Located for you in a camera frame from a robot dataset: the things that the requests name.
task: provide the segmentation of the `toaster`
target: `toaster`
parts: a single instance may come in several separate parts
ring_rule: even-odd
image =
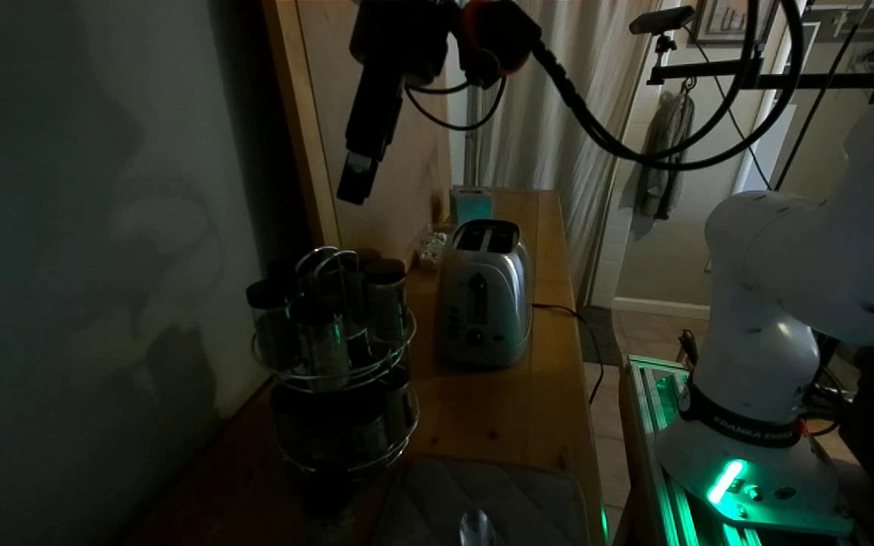
[[[440,262],[433,342],[440,362],[509,368],[532,338],[527,251],[519,225],[468,222]]]

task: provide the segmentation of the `wooden table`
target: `wooden table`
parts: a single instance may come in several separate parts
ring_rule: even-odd
[[[534,267],[532,301],[575,306],[559,198],[502,190],[496,206],[502,217],[522,226]],[[538,309],[522,365],[468,374],[433,358],[433,295],[436,274],[410,274],[406,301],[420,320],[410,385],[420,398],[420,432],[406,457],[443,455],[567,469],[584,485],[599,530],[602,489],[576,320]],[[393,478],[394,469],[359,489],[350,523],[313,529],[281,465],[267,395],[259,395],[151,510],[132,544],[364,544]]]

